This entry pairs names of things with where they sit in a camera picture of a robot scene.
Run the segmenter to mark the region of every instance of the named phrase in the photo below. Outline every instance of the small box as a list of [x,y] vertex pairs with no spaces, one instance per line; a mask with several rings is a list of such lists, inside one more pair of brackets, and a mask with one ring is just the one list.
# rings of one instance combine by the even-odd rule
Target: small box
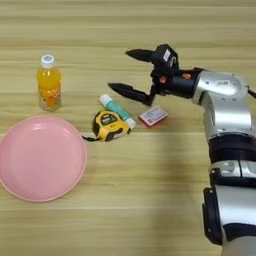
[[161,107],[156,106],[141,114],[139,116],[139,120],[150,128],[165,119],[167,116],[168,113],[166,111],[164,111]]

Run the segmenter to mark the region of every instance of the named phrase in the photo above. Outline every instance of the bottle cap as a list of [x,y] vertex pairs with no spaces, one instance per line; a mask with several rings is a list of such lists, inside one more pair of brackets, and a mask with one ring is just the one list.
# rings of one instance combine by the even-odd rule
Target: bottle cap
[[43,68],[52,68],[54,66],[54,57],[48,54],[42,56],[41,65]]

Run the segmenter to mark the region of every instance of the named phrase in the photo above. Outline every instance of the yellow tape measure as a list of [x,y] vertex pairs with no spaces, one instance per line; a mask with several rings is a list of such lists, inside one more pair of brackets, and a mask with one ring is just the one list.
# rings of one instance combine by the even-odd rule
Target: yellow tape measure
[[93,120],[93,132],[96,139],[83,137],[88,141],[111,141],[117,139],[125,134],[129,134],[131,131],[130,127],[124,122],[120,116],[111,111],[103,110],[100,111]]

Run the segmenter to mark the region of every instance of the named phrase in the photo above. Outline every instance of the wood grain surface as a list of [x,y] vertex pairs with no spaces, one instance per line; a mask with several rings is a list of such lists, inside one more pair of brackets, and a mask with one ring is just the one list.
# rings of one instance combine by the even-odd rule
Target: wood grain surface
[[[137,119],[147,109],[107,82],[149,91],[152,66],[124,54],[168,43],[180,65],[243,75],[254,87],[254,0],[0,0],[0,133],[48,114],[37,104],[36,70],[51,53],[63,74],[62,117],[83,134],[109,93]],[[249,99],[252,113],[255,103]],[[219,255],[203,232],[208,186],[203,110],[174,96],[156,98],[161,125],[110,143],[87,143],[88,165],[63,198],[31,204],[0,187],[0,255]]]

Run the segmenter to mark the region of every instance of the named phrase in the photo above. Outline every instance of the pink plate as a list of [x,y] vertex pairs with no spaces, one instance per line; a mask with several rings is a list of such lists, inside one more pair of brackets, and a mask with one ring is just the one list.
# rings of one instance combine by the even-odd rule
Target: pink plate
[[74,188],[86,160],[85,142],[70,123],[33,117],[10,129],[0,144],[0,181],[18,198],[50,201]]

